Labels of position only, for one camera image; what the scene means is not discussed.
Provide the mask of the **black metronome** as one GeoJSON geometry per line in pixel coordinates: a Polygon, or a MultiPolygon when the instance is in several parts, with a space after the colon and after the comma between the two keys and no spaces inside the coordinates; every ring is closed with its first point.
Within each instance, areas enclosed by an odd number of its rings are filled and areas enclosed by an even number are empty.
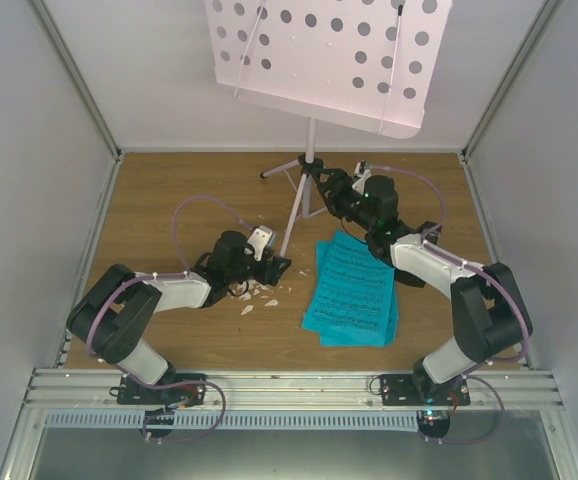
{"type": "MultiPolygon", "coordinates": [[[[437,224],[435,222],[425,221],[414,230],[414,233],[423,235],[426,240],[431,242],[434,246],[437,246],[441,236],[442,227],[436,229],[436,226],[437,224]]],[[[398,283],[414,288],[424,288],[426,285],[426,282],[421,278],[398,268],[394,269],[394,280],[398,283]]]]}

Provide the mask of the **white music stand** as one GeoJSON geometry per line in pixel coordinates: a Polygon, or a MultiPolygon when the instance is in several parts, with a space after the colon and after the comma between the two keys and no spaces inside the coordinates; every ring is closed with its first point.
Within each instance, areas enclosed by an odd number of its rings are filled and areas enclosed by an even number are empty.
{"type": "Polygon", "coordinates": [[[218,84],[236,101],[399,140],[419,133],[449,1],[208,1],[218,84]]]}

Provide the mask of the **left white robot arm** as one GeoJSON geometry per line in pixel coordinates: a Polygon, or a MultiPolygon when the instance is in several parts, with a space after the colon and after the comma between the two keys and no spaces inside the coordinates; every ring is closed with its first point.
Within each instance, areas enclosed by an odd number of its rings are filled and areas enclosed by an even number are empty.
{"type": "Polygon", "coordinates": [[[150,402],[165,403],[174,395],[175,368],[143,339],[152,316],[212,307],[233,296],[235,284],[277,285],[291,260],[274,253],[274,240],[263,226],[248,236],[227,230],[180,273],[137,273],[115,264],[73,307],[67,330],[90,355],[131,376],[150,402]]]}

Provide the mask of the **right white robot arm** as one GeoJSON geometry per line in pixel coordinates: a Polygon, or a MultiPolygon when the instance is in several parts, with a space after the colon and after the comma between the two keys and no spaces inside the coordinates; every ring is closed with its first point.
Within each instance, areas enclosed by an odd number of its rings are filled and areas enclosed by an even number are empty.
{"type": "Polygon", "coordinates": [[[316,162],[303,171],[331,215],[364,230],[369,252],[393,268],[396,281],[429,285],[451,302],[452,337],[414,364],[416,400],[433,405],[464,375],[488,361],[505,361],[503,351],[528,348],[533,325],[510,268],[472,263],[440,248],[438,223],[407,225],[384,168],[361,162],[348,174],[316,162]]]}

